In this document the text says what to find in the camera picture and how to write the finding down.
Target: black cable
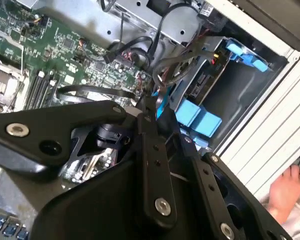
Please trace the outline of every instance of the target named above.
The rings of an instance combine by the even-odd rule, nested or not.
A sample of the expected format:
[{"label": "black cable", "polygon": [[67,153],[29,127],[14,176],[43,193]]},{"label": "black cable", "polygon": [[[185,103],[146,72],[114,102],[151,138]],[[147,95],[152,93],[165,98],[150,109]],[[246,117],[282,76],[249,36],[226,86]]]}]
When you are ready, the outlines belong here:
[{"label": "black cable", "polygon": [[142,48],[139,48],[139,47],[133,47],[133,48],[130,48],[128,51],[131,53],[136,53],[138,55],[141,55],[145,58],[146,67],[144,67],[144,70],[147,70],[150,67],[151,58],[149,57],[149,55],[147,54],[147,52],[145,50],[143,50]]},{"label": "black cable", "polygon": [[186,66],[186,68],[180,72],[177,76],[169,79],[167,78],[167,80],[164,81],[164,85],[169,87],[172,86],[173,84],[176,84],[177,82],[179,82],[180,80],[182,80],[196,65],[198,64],[197,60],[192,60],[192,62]]},{"label": "black cable", "polygon": [[117,0],[110,0],[108,5],[106,6],[105,0],[100,0],[102,11],[105,13],[109,12],[113,5],[116,3]]},{"label": "black cable", "polygon": [[121,55],[124,51],[130,49],[133,45],[136,45],[136,44],[142,43],[142,42],[147,42],[147,41],[151,42],[151,44],[153,43],[152,38],[149,36],[137,37],[136,39],[133,39],[130,42],[128,42],[127,44],[123,45],[118,50],[107,53],[106,55],[103,56],[103,59],[104,59],[105,63],[107,63],[107,64],[112,63],[116,59],[117,56]]},{"label": "black cable", "polygon": [[119,42],[119,45],[118,45],[118,49],[121,48],[122,46],[122,38],[124,36],[124,12],[121,13],[121,25],[120,25],[120,42]]},{"label": "black cable", "polygon": [[162,17],[162,19],[161,19],[161,21],[159,23],[158,29],[157,29],[155,37],[154,37],[153,44],[151,44],[151,46],[149,47],[149,50],[147,52],[151,57],[153,57],[155,55],[155,52],[156,52],[156,50],[158,48],[158,44],[159,44],[159,40],[160,40],[160,34],[161,34],[161,28],[162,28],[162,24],[163,24],[165,18],[173,10],[175,10],[177,8],[181,8],[181,7],[192,8],[193,10],[195,10],[197,12],[197,10],[191,4],[188,4],[188,3],[177,3],[177,4],[169,7],[168,10],[167,10],[167,12],[164,14],[164,16]]},{"label": "black cable", "polygon": [[59,100],[72,103],[88,103],[94,101],[83,96],[70,95],[68,94],[69,92],[92,92],[105,95],[113,95],[122,98],[129,98],[133,100],[137,99],[136,95],[133,92],[89,85],[70,85],[61,87],[56,91],[56,97]]},{"label": "black cable", "polygon": [[[163,69],[170,67],[171,65],[174,65],[176,63],[182,63],[185,62],[189,59],[192,58],[196,58],[196,57],[202,57],[202,58],[206,58],[207,60],[212,60],[215,56],[214,52],[211,51],[205,51],[205,50],[200,50],[200,51],[192,51],[192,52],[188,52],[186,54],[180,55],[180,56],[176,56],[176,57],[171,57],[171,58],[164,58],[161,59],[156,66],[153,68],[153,73],[152,73],[152,78],[153,81],[155,82],[155,84],[157,84],[160,88],[166,88],[172,84],[174,84],[174,82],[172,80],[168,81],[168,84],[165,82],[160,81],[159,79],[159,74],[163,71]],[[187,71],[187,73],[194,67],[195,65],[193,64],[189,64],[189,66],[183,71]],[[180,77],[176,76],[175,81],[177,82],[181,80]]]},{"label": "black cable", "polygon": [[4,10],[4,12],[12,19],[14,19],[17,23],[25,23],[25,24],[30,24],[30,23],[33,23],[35,21],[35,19],[33,20],[19,20],[17,19],[15,16],[13,16],[10,12],[8,12],[7,10],[7,0],[1,0],[1,5],[2,5],[2,8]]}]

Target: screw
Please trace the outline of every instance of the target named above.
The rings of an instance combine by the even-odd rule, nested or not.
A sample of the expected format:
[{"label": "screw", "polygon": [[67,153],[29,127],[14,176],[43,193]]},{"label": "screw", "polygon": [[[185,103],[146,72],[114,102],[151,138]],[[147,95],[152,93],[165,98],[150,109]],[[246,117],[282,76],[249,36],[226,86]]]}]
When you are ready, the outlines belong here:
[{"label": "screw", "polygon": [[215,155],[212,155],[212,156],[211,156],[211,159],[212,159],[212,161],[214,161],[215,163],[219,162],[219,159],[218,159]]},{"label": "screw", "polygon": [[144,118],[145,118],[145,120],[147,120],[148,122],[151,122],[151,118],[150,118],[150,117],[145,116]]},{"label": "screw", "polygon": [[121,109],[116,106],[114,106],[112,109],[117,113],[121,113]]},{"label": "screw", "polygon": [[184,140],[186,140],[186,142],[189,143],[189,144],[192,142],[191,139],[187,136],[184,137]]},{"label": "screw", "polygon": [[29,134],[29,128],[21,123],[11,123],[5,130],[11,136],[19,138],[23,138]]},{"label": "screw", "polygon": [[162,216],[169,216],[171,214],[170,204],[162,197],[155,200],[154,206]]},{"label": "screw", "polygon": [[228,224],[226,223],[221,223],[220,225],[222,233],[225,235],[225,237],[229,240],[234,240],[235,239],[235,234],[234,231],[229,227]]},{"label": "screw", "polygon": [[156,34],[156,33],[155,33],[154,31],[151,31],[151,32],[149,33],[149,35],[150,35],[151,38],[153,38],[153,37],[155,36],[155,34]]}]

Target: white sticker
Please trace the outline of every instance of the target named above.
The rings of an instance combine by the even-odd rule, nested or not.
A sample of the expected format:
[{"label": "white sticker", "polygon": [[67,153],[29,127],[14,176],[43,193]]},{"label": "white sticker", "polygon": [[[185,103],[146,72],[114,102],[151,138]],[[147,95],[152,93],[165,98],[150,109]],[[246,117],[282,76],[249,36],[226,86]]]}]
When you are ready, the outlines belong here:
[{"label": "white sticker", "polygon": [[201,10],[201,14],[206,16],[206,17],[209,17],[210,14],[212,13],[212,11],[214,10],[215,8],[208,2],[206,2],[203,7],[202,7],[202,10]]}]

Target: black plastic bracket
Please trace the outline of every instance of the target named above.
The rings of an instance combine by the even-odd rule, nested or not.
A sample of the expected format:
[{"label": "black plastic bracket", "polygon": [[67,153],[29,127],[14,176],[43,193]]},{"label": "black plastic bracket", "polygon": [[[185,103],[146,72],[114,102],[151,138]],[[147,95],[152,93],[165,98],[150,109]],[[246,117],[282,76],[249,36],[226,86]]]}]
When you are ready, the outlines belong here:
[{"label": "black plastic bracket", "polygon": [[[97,101],[0,114],[0,166],[37,179],[50,180],[69,160],[74,129],[120,124],[125,110],[113,101]],[[23,124],[29,134],[10,135],[7,126]]]},{"label": "black plastic bracket", "polygon": [[[158,136],[155,117],[156,98],[143,98],[138,107],[145,113],[137,116],[136,137],[122,161],[136,158],[137,218],[142,228],[162,231],[172,229],[177,222],[177,208],[170,178],[165,142]],[[163,199],[162,212],[159,199]]]}]

